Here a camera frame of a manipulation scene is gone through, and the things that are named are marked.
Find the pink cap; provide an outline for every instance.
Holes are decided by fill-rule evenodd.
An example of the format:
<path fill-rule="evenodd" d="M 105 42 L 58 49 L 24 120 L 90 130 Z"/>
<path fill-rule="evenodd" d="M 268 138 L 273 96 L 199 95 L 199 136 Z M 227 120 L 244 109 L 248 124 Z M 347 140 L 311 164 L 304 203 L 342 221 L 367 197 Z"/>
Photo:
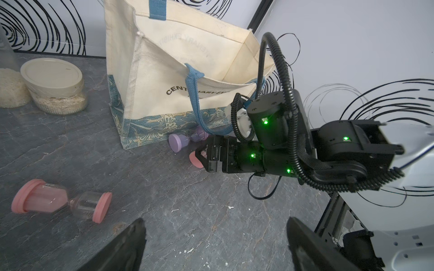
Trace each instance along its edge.
<path fill-rule="evenodd" d="M 45 182 L 41 179 L 33 179 L 31 181 L 28 181 L 21 189 L 18 191 L 18 193 L 15 195 L 13 201 L 12 201 L 12 212 L 16 214 L 24 214 L 27 213 L 27 210 L 24 210 L 24 202 L 26 201 L 29 194 L 35 189 L 37 186 L 43 185 Z"/>
<path fill-rule="evenodd" d="M 206 157 L 206 154 L 207 154 L 207 153 L 203 150 L 203 151 L 201 152 L 201 154 L 202 154 L 203 157 Z M 192 152 L 192 153 L 189 155 L 189 158 L 190 158 L 190 162 L 193 164 L 193 166 L 198 167 L 198 168 L 203 168 L 203 167 L 204 167 L 204 166 L 202 165 L 202 163 L 199 161 L 199 159 L 196 157 L 195 152 Z"/>
<path fill-rule="evenodd" d="M 101 198 L 99 198 L 96 204 L 95 211 L 93 212 L 92 221 L 95 223 L 101 223 L 112 201 L 112 193 L 105 192 Z"/>

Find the floral fabric trim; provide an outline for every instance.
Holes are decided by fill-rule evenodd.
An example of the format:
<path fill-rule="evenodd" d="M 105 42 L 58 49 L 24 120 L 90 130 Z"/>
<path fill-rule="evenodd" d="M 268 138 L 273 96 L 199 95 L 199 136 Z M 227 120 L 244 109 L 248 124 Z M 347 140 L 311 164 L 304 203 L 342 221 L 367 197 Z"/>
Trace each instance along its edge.
<path fill-rule="evenodd" d="M 197 127 L 193 111 L 149 116 L 138 120 L 124 119 L 124 105 L 113 75 L 108 75 L 108 90 L 113 120 L 125 150 L 167 140 L 173 133 L 191 134 Z M 203 120 L 209 128 L 230 124 L 224 114 L 224 109 L 220 107 L 201 110 Z"/>

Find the glass jar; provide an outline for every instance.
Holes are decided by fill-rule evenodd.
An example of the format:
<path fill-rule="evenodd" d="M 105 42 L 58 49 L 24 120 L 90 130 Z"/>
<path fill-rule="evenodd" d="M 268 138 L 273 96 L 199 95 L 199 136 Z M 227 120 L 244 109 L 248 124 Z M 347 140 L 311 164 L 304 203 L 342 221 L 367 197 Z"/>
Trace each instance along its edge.
<path fill-rule="evenodd" d="M 204 131 L 200 126 L 196 128 L 196 131 L 189 137 L 184 134 L 170 134 L 169 146 L 174 152 L 179 152 L 182 148 L 186 147 L 190 141 L 199 142 L 207 139 L 209 134 Z"/>
<path fill-rule="evenodd" d="M 21 75 L 36 106 L 48 114 L 71 115 L 88 104 L 82 92 L 83 75 L 72 63 L 53 58 L 32 59 L 23 64 Z"/>
<path fill-rule="evenodd" d="M 26 183 L 12 202 L 12 212 L 23 214 L 28 211 L 52 213 L 68 205 L 66 188 L 40 179 Z"/>
<path fill-rule="evenodd" d="M 84 192 L 69 202 L 72 214 L 101 223 L 110 205 L 112 193 Z"/>
<path fill-rule="evenodd" d="M 23 106 L 31 100 L 15 53 L 0 27 L 0 108 Z"/>

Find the beige lid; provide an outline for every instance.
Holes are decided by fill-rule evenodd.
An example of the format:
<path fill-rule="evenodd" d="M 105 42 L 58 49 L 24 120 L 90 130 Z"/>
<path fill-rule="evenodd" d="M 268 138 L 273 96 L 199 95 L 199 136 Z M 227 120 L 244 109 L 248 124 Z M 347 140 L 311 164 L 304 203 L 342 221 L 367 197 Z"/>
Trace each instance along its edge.
<path fill-rule="evenodd" d="M 79 94 L 84 87 L 83 75 L 77 66 L 61 59 L 32 59 L 21 66 L 27 87 L 52 98 Z"/>

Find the jar lid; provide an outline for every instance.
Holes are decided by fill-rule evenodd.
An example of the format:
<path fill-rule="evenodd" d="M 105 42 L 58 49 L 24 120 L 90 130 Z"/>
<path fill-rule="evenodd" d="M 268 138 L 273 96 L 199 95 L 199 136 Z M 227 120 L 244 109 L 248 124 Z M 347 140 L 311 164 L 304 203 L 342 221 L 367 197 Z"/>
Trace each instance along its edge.
<path fill-rule="evenodd" d="M 93 212 L 92 221 L 95 223 L 101 223 L 104 219 L 105 214 L 110 206 L 110 202 L 112 201 L 112 193 L 105 192 L 99 198 L 98 203 L 96 204 L 95 211 Z"/>
<path fill-rule="evenodd" d="M 24 210 L 24 202 L 26 201 L 30 192 L 33 191 L 33 189 L 43 184 L 45 184 L 43 180 L 33 179 L 31 181 L 28 181 L 25 185 L 23 185 L 23 187 L 21 187 L 21 189 L 13 198 L 12 206 L 11 206 L 12 212 L 16 214 L 27 213 L 27 210 Z"/>
<path fill-rule="evenodd" d="M 181 139 L 177 134 L 169 135 L 169 146 L 176 153 L 182 149 Z"/>
<path fill-rule="evenodd" d="M 21 66 L 27 87 L 45 97 L 65 98 L 77 95 L 84 87 L 82 72 L 61 59 L 32 59 Z"/>

